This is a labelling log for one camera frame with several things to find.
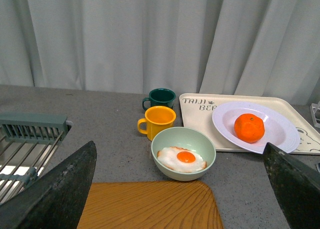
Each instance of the dark green mug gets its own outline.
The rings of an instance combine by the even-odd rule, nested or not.
[[[150,107],[154,106],[165,106],[168,108],[174,107],[174,101],[176,99],[176,94],[166,88],[153,89],[149,93],[149,97],[142,100],[142,108],[146,111],[149,107],[145,106],[145,102],[150,102]]]

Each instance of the countertop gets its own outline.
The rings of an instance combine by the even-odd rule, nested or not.
[[[88,141],[97,148],[93,182],[170,181],[156,167],[151,142],[137,130],[145,94],[0,85],[0,113],[62,114],[73,126],[53,155],[49,171]],[[311,125],[309,106],[292,105]],[[174,126],[183,126],[179,97]],[[317,155],[294,155],[315,169]],[[289,229],[266,173],[262,155],[218,152],[200,181],[215,196],[226,229]]]

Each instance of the white curtain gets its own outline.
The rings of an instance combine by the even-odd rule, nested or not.
[[[0,0],[0,84],[320,100],[320,0]]]

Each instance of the egg white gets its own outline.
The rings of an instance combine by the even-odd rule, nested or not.
[[[180,161],[177,158],[177,154],[183,151],[192,153],[195,156],[195,161]],[[176,146],[165,147],[162,150],[159,150],[157,153],[157,159],[167,168],[180,173],[194,173],[207,167],[207,162],[199,154],[195,153],[194,151]]]

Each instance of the orange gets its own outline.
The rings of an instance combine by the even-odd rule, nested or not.
[[[245,113],[235,120],[234,132],[240,140],[246,143],[255,143],[264,136],[265,124],[260,117]]]

